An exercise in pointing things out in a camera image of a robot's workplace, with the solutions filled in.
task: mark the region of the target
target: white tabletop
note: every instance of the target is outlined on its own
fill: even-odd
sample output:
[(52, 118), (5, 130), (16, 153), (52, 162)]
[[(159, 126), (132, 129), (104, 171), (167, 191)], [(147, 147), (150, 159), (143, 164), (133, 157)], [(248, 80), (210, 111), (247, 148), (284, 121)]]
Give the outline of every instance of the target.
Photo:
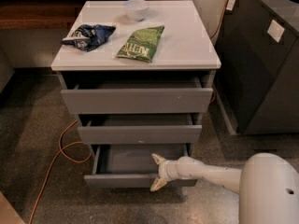
[[(192, 1), (149, 1), (143, 21), (130, 21), (123, 2), (86, 2), (69, 35), (81, 24), (115, 25), (106, 44), (84, 52), (62, 46), (52, 63), (55, 71), (67, 70), (169, 70), (218, 69), (221, 62)], [(116, 58), (135, 30), (164, 25), (152, 63)]]

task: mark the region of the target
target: white label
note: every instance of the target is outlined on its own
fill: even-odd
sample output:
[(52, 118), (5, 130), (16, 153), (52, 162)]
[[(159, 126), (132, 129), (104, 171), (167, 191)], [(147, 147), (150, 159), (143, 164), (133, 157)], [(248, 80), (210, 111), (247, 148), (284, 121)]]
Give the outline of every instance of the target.
[(232, 11), (235, 5), (235, 0), (229, 0), (226, 6), (226, 10)]
[(268, 29), (268, 34), (271, 35), (277, 42), (279, 42), (283, 33), (284, 28), (280, 26), (275, 20), (272, 20)]

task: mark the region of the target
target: drawer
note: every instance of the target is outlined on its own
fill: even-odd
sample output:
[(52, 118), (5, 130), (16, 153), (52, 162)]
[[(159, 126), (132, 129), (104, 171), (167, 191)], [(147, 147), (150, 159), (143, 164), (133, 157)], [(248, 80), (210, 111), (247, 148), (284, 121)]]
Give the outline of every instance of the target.
[(64, 76), (72, 114), (206, 112), (213, 92), (191, 73), (83, 74)]
[(84, 144), (196, 143), (202, 130), (190, 114), (80, 115)]
[[(169, 160), (186, 156), (186, 145), (99, 146), (94, 157), (93, 174), (84, 179), (92, 188), (149, 188), (158, 175), (151, 157), (157, 153)], [(176, 180), (168, 186), (194, 186), (196, 180)]]

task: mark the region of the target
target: green snack bag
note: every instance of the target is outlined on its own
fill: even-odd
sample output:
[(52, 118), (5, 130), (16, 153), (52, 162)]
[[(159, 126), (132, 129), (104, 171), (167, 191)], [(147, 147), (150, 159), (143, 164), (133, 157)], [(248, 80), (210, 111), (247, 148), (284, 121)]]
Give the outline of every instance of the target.
[(158, 26), (134, 31), (118, 52), (117, 57), (151, 63), (163, 30), (164, 26)]

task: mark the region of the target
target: concrete floor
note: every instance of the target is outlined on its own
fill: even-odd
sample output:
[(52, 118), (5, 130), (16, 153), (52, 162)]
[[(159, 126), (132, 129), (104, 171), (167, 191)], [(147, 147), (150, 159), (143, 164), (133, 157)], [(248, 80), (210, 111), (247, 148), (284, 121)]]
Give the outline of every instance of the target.
[[(28, 222), (61, 131), (74, 120), (64, 106), (56, 76), (16, 74), (0, 96), (0, 190)], [(76, 128), (64, 143), (79, 140)], [(231, 136), (217, 102), (203, 117), (194, 157), (220, 166), (242, 167), (251, 155), (270, 151), (299, 170), (299, 134)], [(67, 151), (77, 159), (85, 146)], [(93, 160), (55, 162), (33, 223), (238, 223), (238, 196), (200, 180), (192, 188), (89, 189), (83, 176)]]

